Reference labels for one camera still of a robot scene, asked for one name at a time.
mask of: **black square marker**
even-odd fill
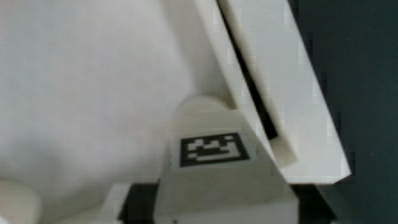
[[[239,133],[182,139],[182,167],[250,160]]]

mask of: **white surface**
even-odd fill
[[[234,104],[226,52],[193,1],[0,2],[0,176],[38,190],[45,223],[116,182],[159,177],[180,102],[210,94]],[[234,98],[269,144],[239,75]]]
[[[219,5],[216,0],[194,0],[194,2],[205,24],[205,31],[209,34],[209,39],[216,51],[216,57],[226,77],[226,82],[232,89],[232,97],[235,100],[237,108],[242,111],[253,130],[257,132],[257,136],[260,138],[260,142],[265,145],[271,157],[274,158],[271,142],[258,117],[258,111],[255,108],[251,92],[246,84],[244,73],[230,40],[226,24],[223,21]]]
[[[189,113],[177,117],[173,127],[170,165],[155,208],[157,224],[297,224],[299,200],[242,113],[237,110]],[[250,159],[184,166],[182,139],[230,133],[241,133]],[[232,152],[223,155],[237,157]]]
[[[100,214],[91,224],[120,224],[122,209],[127,202],[129,191],[136,183],[118,183],[109,191],[107,200],[102,205]]]
[[[221,0],[281,139],[278,164],[292,183],[351,175],[340,138],[287,0]]]
[[[77,215],[61,220],[56,224],[91,224],[98,218],[98,214],[102,211],[102,206],[97,206]]]
[[[38,193],[22,183],[0,180],[0,223],[38,224],[42,211]]]

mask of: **dark background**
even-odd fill
[[[337,190],[367,223],[398,223],[398,0],[290,0],[354,176]]]

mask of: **dark gap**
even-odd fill
[[[159,184],[134,184],[122,209],[123,224],[155,224],[154,211],[159,194]]]
[[[317,186],[292,185],[299,197],[299,223],[301,224],[331,224],[337,220],[337,214],[321,194]]]
[[[246,65],[246,59],[244,59],[244,56],[242,56],[239,43],[237,43],[237,40],[235,40],[232,27],[228,25],[228,19],[226,19],[226,15],[225,15],[225,12],[223,12],[223,7],[221,7],[219,1],[218,1],[218,5],[219,5],[219,9],[221,9],[221,15],[223,15],[223,20],[225,20],[225,24],[226,24],[228,35],[230,35],[230,39],[232,39],[232,43],[234,43],[234,49],[235,49],[235,53],[237,53],[241,69],[242,69],[242,73],[244,73],[244,77],[246,77],[246,83],[248,83],[250,92],[251,92],[251,96],[253,96],[253,101],[255,101],[257,111],[258,111],[258,115],[260,115],[260,120],[262,120],[262,123],[264,123],[265,133],[267,133],[269,139],[274,139],[278,137],[278,130],[276,130],[276,126],[274,126],[274,123],[273,123],[265,103],[264,103],[264,100],[262,100],[262,96],[260,96],[258,87],[257,87],[257,83],[255,83],[255,80],[253,80],[250,68],[248,68],[248,65]]]

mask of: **white panel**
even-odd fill
[[[351,175],[340,138],[287,0],[221,0],[281,139],[273,143],[292,183]]]

